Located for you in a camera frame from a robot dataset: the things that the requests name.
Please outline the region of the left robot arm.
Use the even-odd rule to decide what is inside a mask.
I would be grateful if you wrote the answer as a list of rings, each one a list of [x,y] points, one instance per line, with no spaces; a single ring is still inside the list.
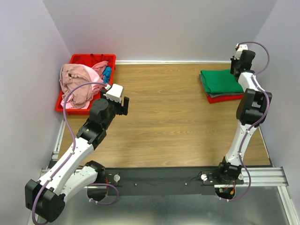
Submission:
[[[129,98],[114,101],[106,96],[93,102],[90,115],[61,159],[37,181],[29,180],[25,185],[25,206],[31,210],[34,224],[36,216],[44,224],[55,221],[62,213],[67,201],[85,186],[103,187],[104,194],[114,186],[108,182],[105,167],[90,161],[79,173],[74,172],[89,154],[106,137],[106,131],[116,115],[128,114]]]

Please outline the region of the green t shirt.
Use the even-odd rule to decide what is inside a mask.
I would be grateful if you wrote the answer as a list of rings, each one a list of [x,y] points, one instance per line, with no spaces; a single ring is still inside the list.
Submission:
[[[200,76],[208,94],[243,93],[242,86],[236,81],[229,69],[201,70]]]

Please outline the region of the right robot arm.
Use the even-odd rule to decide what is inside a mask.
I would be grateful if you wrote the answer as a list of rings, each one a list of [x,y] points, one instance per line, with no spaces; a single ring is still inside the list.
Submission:
[[[246,45],[237,47],[231,58],[230,73],[241,85],[244,95],[236,111],[238,125],[233,142],[215,173],[217,181],[222,184],[229,184],[239,178],[250,139],[264,122],[272,99],[272,94],[260,86],[255,72],[251,70],[255,52],[243,47]]]

